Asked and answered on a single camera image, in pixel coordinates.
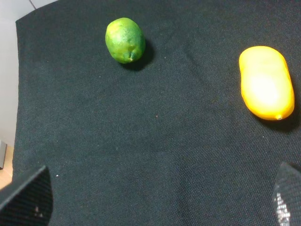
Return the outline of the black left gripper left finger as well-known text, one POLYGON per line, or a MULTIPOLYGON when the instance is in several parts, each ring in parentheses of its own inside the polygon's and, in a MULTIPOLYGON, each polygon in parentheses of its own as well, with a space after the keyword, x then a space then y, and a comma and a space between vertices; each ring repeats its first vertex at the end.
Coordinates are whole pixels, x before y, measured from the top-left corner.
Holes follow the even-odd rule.
POLYGON ((47 226, 53 212, 49 169, 35 167, 0 191, 2 226, 47 226))

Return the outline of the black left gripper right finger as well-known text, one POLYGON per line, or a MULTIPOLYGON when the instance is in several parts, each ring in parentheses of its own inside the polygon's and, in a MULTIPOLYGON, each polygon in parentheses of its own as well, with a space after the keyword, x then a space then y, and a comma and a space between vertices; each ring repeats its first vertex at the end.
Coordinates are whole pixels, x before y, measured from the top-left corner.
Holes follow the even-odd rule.
POLYGON ((279 226, 301 224, 301 167, 283 162, 273 190, 273 207, 279 226))

